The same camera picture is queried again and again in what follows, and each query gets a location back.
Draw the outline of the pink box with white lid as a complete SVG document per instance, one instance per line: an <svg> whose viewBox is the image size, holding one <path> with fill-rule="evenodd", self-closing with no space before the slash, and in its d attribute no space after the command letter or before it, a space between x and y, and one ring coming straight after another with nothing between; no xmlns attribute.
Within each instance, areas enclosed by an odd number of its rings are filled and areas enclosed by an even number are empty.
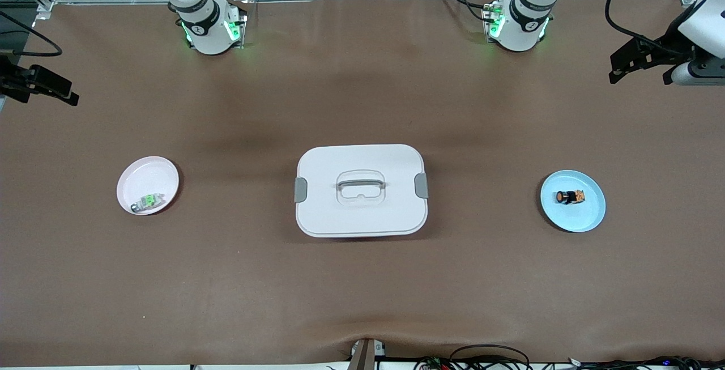
<svg viewBox="0 0 725 370"><path fill-rule="evenodd" d="M311 237L412 234L428 219L424 158L406 144L312 148L298 161L293 202Z"/></svg>

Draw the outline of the pink round plate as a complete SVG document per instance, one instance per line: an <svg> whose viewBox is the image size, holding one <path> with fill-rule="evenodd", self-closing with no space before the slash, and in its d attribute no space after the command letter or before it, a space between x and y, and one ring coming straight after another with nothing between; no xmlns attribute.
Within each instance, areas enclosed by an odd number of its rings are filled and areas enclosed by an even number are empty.
<svg viewBox="0 0 725 370"><path fill-rule="evenodd" d="M121 173L116 186L117 202L126 212L137 216L158 214L170 207L181 188L181 176L178 168L169 159L161 156L147 156L137 159ZM130 205L140 197L161 193L164 204L155 210L143 214L134 214Z"/></svg>

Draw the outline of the light blue round plate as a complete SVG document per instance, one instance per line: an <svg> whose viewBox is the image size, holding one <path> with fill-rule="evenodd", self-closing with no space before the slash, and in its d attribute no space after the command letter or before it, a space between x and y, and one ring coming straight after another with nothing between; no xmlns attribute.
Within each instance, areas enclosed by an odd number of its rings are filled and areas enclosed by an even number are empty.
<svg viewBox="0 0 725 370"><path fill-rule="evenodd" d="M558 191L583 190L586 200L582 204L562 205L555 201ZM603 222L607 203L600 185L585 173L562 169L547 176L542 182L539 204L544 215L558 228L573 233L590 231Z"/></svg>

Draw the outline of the green push button switch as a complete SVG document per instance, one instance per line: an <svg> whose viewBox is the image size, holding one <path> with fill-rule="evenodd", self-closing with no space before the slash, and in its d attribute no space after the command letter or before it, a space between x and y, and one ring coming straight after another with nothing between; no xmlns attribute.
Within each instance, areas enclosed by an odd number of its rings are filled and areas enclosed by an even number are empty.
<svg viewBox="0 0 725 370"><path fill-rule="evenodd" d="M143 214L159 208L164 202L164 195L161 193L147 194L131 204L130 211L134 214Z"/></svg>

